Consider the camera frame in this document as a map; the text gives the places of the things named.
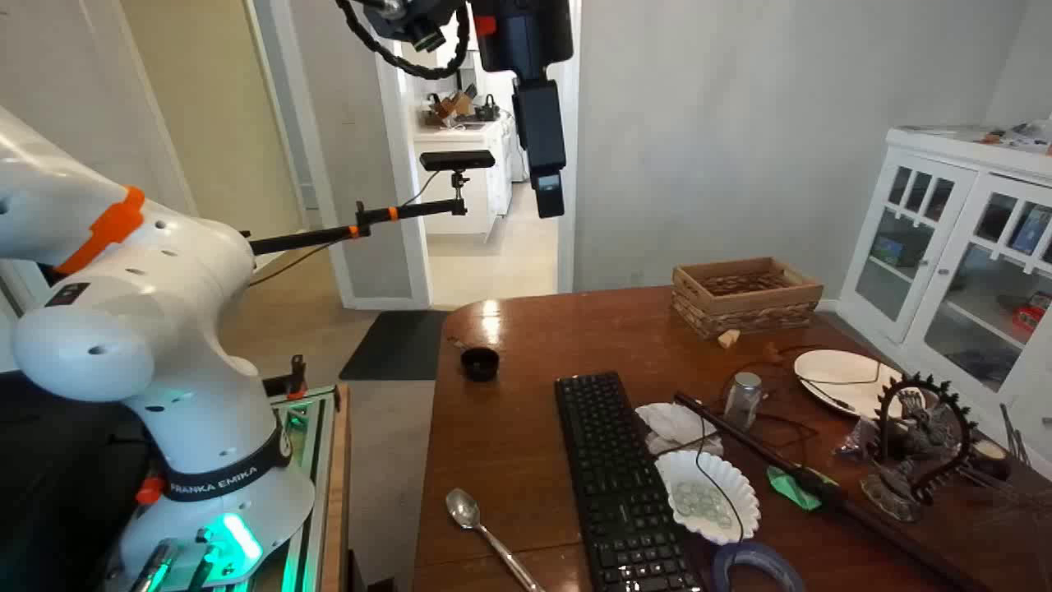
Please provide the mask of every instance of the metal spoon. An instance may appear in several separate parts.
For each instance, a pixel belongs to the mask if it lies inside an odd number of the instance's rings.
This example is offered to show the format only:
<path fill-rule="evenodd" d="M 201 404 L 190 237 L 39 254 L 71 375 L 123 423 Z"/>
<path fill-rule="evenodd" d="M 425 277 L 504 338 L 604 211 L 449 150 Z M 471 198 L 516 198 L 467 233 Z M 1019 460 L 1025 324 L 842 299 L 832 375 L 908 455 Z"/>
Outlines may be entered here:
<path fill-rule="evenodd" d="M 446 493 L 446 509 L 456 521 L 459 529 L 476 529 L 487 537 L 494 554 L 504 558 L 504 567 L 521 579 L 523 588 L 542 592 L 538 583 L 521 567 L 521 558 L 485 527 L 485 509 L 467 489 L 449 489 Z"/>

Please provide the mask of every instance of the metal gear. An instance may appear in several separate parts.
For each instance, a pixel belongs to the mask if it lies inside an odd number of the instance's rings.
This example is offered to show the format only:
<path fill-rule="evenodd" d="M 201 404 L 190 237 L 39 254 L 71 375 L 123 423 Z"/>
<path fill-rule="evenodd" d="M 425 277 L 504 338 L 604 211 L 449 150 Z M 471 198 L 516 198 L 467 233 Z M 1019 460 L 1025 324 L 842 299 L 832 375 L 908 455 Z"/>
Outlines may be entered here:
<path fill-rule="evenodd" d="M 878 404 L 878 442 L 869 447 L 878 472 L 860 489 L 892 516 L 918 521 L 921 505 L 970 455 L 975 425 L 951 391 L 951 383 L 908 375 L 883 387 Z"/>

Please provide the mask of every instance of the floor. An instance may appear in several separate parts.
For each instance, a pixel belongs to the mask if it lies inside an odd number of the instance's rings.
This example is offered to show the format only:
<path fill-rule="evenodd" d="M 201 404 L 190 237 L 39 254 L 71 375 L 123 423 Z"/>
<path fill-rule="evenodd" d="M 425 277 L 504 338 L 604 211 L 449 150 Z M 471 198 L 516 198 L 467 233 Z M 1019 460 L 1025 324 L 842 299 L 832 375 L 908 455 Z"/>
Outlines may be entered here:
<path fill-rule="evenodd" d="M 430 237 L 434 311 L 476 299 L 557 294 L 557 223 L 537 221 L 529 188 L 516 191 L 494 237 Z M 343 311 L 329 256 L 256 273 L 228 311 L 220 343 L 261 375 L 285 375 L 305 360 L 310 386 L 333 386 L 377 314 Z M 434 383 L 351 383 L 349 544 L 365 583 L 411 586 Z"/>

